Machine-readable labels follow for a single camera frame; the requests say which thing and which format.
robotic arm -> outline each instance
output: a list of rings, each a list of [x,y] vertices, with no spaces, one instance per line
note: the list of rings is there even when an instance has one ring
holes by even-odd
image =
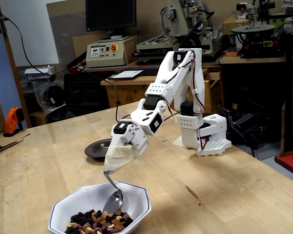
[[[194,102],[185,101],[191,88]],[[231,147],[226,139],[227,120],[219,115],[203,119],[205,84],[202,72],[202,49],[179,49],[168,52],[157,78],[139,101],[131,119],[122,119],[112,129],[111,145],[131,144],[141,155],[148,146],[147,136],[153,136],[163,125],[165,110],[174,100],[175,110],[181,111],[178,126],[182,142],[197,149],[199,156],[218,155]]]

computer monitor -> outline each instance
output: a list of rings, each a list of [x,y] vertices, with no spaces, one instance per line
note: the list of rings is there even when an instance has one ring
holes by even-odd
[[[136,0],[86,0],[86,30],[117,30],[137,25]]]

spoon handle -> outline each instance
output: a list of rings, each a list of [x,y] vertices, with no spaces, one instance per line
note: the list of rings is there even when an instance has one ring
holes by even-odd
[[[117,188],[116,184],[114,184],[113,180],[111,180],[111,178],[109,177],[108,173],[104,172],[104,175],[107,178],[107,180],[114,186],[115,189],[120,190],[119,188]]]

knob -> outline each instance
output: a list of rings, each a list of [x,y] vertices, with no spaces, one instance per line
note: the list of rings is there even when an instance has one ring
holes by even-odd
[[[112,45],[112,46],[111,46],[111,50],[112,50],[113,52],[118,51],[118,45]]]

white electronic device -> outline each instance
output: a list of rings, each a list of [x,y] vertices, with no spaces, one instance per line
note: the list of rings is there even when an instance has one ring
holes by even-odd
[[[34,68],[29,68],[25,70],[25,76],[27,77],[28,80],[35,80],[35,79],[48,79],[50,78],[51,75],[55,73],[55,68],[54,66],[47,66],[47,67],[40,67],[37,68],[39,71],[42,73],[48,74],[44,75],[40,72],[38,72]]]
[[[185,101],[191,88],[194,102]],[[227,120],[214,114],[203,118],[205,85],[202,71],[202,49],[179,49],[170,51],[163,60],[157,78],[139,101],[131,119],[122,119],[113,126],[111,145],[131,144],[139,155],[148,146],[147,136],[157,133],[164,123],[163,112],[171,112],[174,100],[181,128],[182,143],[197,150],[198,156],[219,155],[231,147],[226,139]]]
[[[87,68],[124,66],[134,62],[135,38],[102,40],[88,45]]]

